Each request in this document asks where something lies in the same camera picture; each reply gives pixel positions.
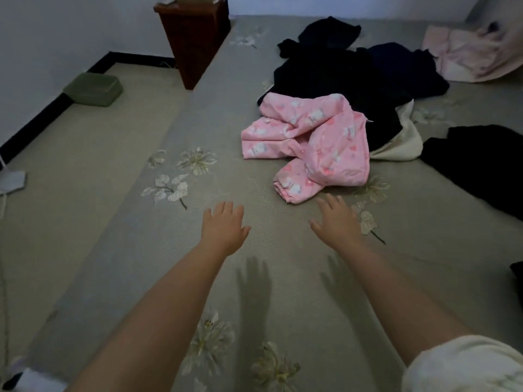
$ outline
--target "light pink cloth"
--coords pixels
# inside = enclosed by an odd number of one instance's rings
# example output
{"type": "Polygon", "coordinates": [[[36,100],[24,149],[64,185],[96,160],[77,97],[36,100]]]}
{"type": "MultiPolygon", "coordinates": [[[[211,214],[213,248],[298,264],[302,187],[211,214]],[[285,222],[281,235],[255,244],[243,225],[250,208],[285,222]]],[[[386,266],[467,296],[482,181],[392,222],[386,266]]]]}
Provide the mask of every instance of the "light pink cloth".
{"type": "Polygon", "coordinates": [[[422,47],[437,58],[436,70],[449,81],[492,80],[523,64],[523,21],[495,33],[428,26],[422,47]]]}
{"type": "Polygon", "coordinates": [[[367,182],[367,119],[343,95],[299,99],[270,92],[260,112],[263,117],[242,131],[243,157],[296,157],[274,178],[287,202],[303,202],[327,185],[367,182]]]}

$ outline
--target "brown nightstand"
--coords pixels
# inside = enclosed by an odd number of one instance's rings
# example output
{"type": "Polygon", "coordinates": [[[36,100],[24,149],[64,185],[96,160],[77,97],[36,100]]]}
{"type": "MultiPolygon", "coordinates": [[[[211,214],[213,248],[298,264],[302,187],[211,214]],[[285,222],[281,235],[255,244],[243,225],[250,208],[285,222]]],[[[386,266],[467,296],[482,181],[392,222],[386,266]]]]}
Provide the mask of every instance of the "brown nightstand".
{"type": "Polygon", "coordinates": [[[186,89],[193,89],[231,30],[227,0],[216,4],[156,4],[186,89]]]}

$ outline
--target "beige floor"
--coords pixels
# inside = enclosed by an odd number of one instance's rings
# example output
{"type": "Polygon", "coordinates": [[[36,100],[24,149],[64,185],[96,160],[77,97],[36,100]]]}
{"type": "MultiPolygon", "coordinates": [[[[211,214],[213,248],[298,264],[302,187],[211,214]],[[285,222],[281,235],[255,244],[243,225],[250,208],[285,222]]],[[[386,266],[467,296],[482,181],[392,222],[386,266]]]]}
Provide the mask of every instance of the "beige floor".
{"type": "Polygon", "coordinates": [[[185,103],[176,70],[117,64],[108,74],[125,90],[111,107],[72,105],[10,164],[28,172],[0,221],[11,358],[24,353],[185,103]]]}

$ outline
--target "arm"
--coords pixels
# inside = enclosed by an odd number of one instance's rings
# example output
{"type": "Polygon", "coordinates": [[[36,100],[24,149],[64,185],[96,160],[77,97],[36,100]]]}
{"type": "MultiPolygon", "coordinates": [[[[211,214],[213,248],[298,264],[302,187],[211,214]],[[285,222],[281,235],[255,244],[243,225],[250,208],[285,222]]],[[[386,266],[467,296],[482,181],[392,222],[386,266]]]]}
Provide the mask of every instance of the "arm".
{"type": "Polygon", "coordinates": [[[203,214],[201,240],[129,313],[69,392],[169,391],[227,256],[244,243],[243,206],[203,214]]]}
{"type": "Polygon", "coordinates": [[[368,249],[356,215],[341,197],[317,200],[323,222],[311,229],[336,250],[363,286],[383,329],[403,362],[409,365],[422,351],[473,334],[410,280],[368,249]]]}

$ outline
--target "green container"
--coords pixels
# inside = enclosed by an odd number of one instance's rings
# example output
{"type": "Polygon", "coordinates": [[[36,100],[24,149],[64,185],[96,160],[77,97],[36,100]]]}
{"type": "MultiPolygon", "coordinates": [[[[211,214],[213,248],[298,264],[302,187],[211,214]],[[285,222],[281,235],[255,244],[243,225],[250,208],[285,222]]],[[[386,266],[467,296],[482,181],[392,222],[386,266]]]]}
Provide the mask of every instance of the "green container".
{"type": "Polygon", "coordinates": [[[88,106],[110,106],[123,92],[118,77],[83,72],[63,92],[75,103],[88,106]]]}

